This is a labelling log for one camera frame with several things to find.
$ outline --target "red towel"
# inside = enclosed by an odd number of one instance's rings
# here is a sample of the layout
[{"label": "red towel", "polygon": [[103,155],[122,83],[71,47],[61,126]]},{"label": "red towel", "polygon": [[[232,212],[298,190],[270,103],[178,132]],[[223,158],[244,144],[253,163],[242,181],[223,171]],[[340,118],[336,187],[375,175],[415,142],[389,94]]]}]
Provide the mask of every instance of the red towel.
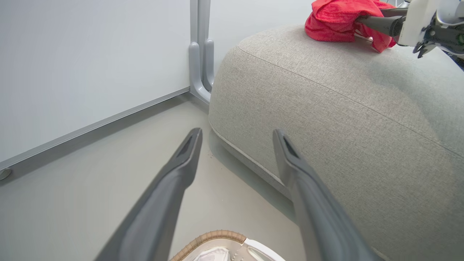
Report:
[{"label": "red towel", "polygon": [[314,40],[354,42],[357,30],[363,37],[372,37],[372,47],[378,52],[395,45],[392,37],[355,22],[361,15],[383,17],[381,9],[395,8],[390,4],[379,0],[316,0],[312,6],[305,31]]}]

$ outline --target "gray fabric ottoman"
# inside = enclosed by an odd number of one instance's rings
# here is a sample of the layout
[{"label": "gray fabric ottoman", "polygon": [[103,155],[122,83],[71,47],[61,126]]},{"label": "gray fabric ottoman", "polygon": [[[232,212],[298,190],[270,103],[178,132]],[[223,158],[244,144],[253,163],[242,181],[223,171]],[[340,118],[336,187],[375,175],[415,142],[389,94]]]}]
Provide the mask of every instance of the gray fabric ottoman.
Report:
[{"label": "gray fabric ottoman", "polygon": [[439,49],[258,33],[223,60],[209,120],[289,196],[271,138],[284,129],[384,259],[464,259],[464,72]]}]

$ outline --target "gray floor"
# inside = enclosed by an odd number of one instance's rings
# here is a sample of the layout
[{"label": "gray floor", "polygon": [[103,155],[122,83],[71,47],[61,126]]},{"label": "gray floor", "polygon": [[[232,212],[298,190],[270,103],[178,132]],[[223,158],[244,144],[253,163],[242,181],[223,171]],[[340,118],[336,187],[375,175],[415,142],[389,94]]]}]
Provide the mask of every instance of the gray floor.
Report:
[{"label": "gray floor", "polygon": [[13,166],[0,182],[0,260],[93,260],[194,127],[203,129],[203,147],[170,256],[200,234],[228,229],[303,260],[291,202],[219,145],[207,108],[190,94]]}]

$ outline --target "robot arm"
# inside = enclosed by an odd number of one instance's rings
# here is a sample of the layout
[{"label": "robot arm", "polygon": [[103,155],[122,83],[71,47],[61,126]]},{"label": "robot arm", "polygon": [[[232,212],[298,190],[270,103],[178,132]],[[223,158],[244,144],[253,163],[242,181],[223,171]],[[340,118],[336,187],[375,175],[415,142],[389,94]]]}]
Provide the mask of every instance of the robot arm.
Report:
[{"label": "robot arm", "polygon": [[464,1],[405,1],[400,8],[383,9],[382,14],[357,21],[394,37],[400,46],[413,46],[418,58],[436,46],[464,57]]}]

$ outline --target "white wall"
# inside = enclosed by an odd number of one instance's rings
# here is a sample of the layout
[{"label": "white wall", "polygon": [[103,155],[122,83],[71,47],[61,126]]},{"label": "white wall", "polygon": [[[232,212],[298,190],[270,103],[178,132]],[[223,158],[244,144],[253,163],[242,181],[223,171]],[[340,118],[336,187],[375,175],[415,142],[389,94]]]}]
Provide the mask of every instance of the white wall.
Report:
[{"label": "white wall", "polygon": [[189,86],[187,0],[0,1],[0,163]]},{"label": "white wall", "polygon": [[304,25],[313,0],[211,0],[209,38],[214,40],[214,72],[241,40],[277,26]]}]

